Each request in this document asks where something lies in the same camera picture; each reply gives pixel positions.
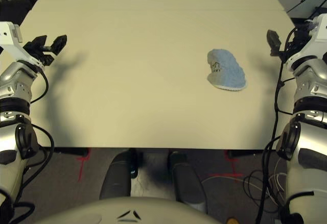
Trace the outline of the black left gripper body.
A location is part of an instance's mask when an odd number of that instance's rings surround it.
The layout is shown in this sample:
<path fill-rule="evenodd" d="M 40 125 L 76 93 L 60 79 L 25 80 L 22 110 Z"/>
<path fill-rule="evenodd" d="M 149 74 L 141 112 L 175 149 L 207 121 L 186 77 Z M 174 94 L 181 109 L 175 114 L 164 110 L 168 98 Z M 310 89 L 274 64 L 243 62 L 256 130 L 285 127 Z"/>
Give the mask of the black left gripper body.
<path fill-rule="evenodd" d="M 44 66 L 50 66 L 54 61 L 54 57 L 49 54 L 52 52 L 52 48 L 50 46 L 28 42 L 23 46 L 23 49 L 26 50 L 32 57 L 39 60 Z"/>

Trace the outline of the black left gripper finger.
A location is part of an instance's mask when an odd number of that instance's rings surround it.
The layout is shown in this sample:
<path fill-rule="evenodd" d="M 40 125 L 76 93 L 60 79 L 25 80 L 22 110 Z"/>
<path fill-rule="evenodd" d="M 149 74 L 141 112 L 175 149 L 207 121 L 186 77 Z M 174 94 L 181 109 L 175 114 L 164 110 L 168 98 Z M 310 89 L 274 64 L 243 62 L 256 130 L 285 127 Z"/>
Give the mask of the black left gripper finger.
<path fill-rule="evenodd" d="M 58 36 L 51 45 L 51 52 L 58 55 L 67 43 L 67 35 Z"/>
<path fill-rule="evenodd" d="M 33 47 L 42 47 L 45 46 L 47 36 L 38 36 L 31 41 L 31 46 Z"/>

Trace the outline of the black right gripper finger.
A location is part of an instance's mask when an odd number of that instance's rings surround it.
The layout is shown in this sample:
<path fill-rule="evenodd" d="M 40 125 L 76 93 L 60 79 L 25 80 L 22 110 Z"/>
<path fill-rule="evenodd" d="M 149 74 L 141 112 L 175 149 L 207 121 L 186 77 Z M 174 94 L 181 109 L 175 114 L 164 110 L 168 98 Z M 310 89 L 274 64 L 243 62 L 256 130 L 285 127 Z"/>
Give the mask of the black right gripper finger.
<path fill-rule="evenodd" d="M 267 42 L 270 46 L 270 55 L 271 56 L 278 56 L 279 49 L 281 46 L 281 41 L 279 39 L 279 35 L 276 31 L 268 30 L 267 31 Z"/>

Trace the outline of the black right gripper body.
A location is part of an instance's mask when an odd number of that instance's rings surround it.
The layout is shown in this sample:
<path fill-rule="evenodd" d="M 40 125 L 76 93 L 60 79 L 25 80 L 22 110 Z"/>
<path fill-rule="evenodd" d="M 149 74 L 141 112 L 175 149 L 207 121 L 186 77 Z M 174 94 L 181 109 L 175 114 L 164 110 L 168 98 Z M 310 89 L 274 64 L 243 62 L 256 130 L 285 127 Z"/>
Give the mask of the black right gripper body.
<path fill-rule="evenodd" d="M 280 51 L 279 57 L 282 61 L 286 61 L 292 55 L 303 49 L 311 39 L 309 31 L 308 24 L 300 24 L 289 33 L 284 50 Z"/>

